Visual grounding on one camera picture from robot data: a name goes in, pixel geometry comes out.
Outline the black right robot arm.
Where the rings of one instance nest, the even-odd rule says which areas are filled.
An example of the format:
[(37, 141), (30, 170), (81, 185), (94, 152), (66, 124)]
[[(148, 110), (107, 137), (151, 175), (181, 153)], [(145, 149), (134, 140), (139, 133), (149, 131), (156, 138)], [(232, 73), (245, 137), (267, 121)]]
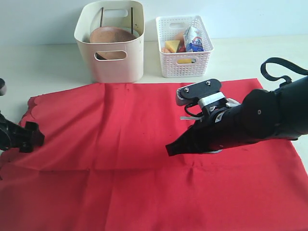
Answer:
[(176, 102), (199, 106), (191, 125), (166, 146), (169, 156), (211, 154), (267, 140), (295, 141), (308, 132), (308, 79), (284, 83), (278, 89), (254, 89), (241, 103), (225, 97), (217, 79), (177, 89)]

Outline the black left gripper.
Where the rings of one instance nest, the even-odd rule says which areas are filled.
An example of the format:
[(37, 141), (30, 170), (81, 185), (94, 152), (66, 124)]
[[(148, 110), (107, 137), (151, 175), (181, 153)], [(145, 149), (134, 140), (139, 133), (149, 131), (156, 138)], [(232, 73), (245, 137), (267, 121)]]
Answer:
[(44, 144), (45, 136), (35, 122), (27, 121), (22, 127), (0, 115), (0, 149), (18, 148), (21, 153), (30, 153)]

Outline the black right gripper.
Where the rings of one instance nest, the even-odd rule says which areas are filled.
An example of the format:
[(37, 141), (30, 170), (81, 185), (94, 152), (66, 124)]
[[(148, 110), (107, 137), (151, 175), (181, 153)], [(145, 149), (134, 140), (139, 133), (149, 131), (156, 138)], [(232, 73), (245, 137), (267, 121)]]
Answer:
[(241, 144), (239, 122), (241, 106), (227, 103), (195, 121), (174, 142), (166, 145), (169, 156), (178, 154), (211, 154)]

